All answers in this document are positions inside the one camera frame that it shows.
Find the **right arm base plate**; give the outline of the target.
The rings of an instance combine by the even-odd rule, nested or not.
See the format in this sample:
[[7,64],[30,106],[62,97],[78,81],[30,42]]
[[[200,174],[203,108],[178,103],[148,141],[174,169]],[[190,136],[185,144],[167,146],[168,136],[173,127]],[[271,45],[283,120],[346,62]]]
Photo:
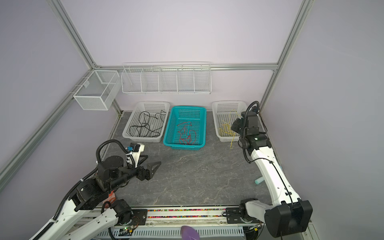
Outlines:
[[239,207],[226,208],[222,213],[222,216],[226,218],[228,224],[259,224],[260,221],[255,218],[246,217],[242,215]]

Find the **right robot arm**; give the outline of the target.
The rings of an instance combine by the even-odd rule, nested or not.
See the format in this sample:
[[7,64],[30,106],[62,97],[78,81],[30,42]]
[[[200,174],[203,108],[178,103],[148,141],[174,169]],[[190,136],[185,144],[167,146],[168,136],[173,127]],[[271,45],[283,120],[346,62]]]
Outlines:
[[239,134],[238,145],[246,162],[256,164],[261,171],[272,203],[242,200],[240,216],[245,221],[261,221],[274,238],[303,233],[309,225],[313,207],[309,201],[302,200],[291,186],[277,161],[267,132],[260,130],[259,105],[258,101],[252,102],[231,129]]

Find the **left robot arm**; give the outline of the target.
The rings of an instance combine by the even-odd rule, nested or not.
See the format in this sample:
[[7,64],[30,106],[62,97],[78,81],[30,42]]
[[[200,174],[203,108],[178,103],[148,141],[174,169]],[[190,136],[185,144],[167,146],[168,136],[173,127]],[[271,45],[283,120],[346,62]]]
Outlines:
[[[140,218],[134,215],[125,200],[108,200],[110,194],[125,187],[136,178],[140,181],[151,180],[161,166],[161,162],[142,166],[147,159],[143,155],[145,146],[132,143],[129,147],[115,139],[107,140],[96,150],[97,166],[80,179],[64,196],[54,216],[35,234],[33,240],[68,240],[79,236],[91,239],[99,232],[114,225],[140,224]],[[81,228],[69,230],[86,214],[102,205],[101,214]]]

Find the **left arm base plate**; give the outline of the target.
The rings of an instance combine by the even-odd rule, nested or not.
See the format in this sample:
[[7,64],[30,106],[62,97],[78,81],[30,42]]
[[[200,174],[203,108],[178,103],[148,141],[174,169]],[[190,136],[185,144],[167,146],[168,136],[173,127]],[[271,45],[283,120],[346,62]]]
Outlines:
[[133,209],[119,217],[118,224],[121,226],[143,226],[146,224],[147,209]]

